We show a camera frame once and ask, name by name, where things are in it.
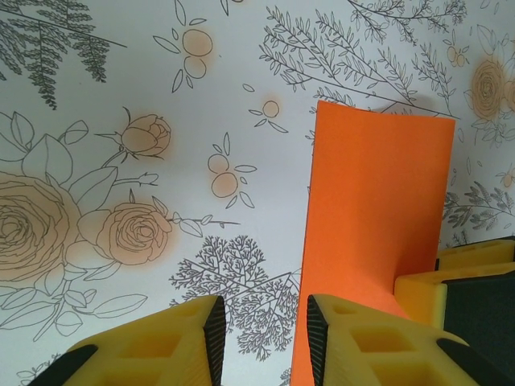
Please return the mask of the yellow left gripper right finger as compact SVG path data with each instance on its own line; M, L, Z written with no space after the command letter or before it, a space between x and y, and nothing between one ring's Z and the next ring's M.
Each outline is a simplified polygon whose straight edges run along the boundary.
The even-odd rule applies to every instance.
M489 365L446 331L330 295L307 300L317 385L487 385Z

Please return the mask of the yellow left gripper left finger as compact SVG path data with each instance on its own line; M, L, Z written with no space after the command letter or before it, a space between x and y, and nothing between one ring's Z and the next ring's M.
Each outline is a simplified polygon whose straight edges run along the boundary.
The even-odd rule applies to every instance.
M225 301L208 295L70 347L33 385L219 385Z

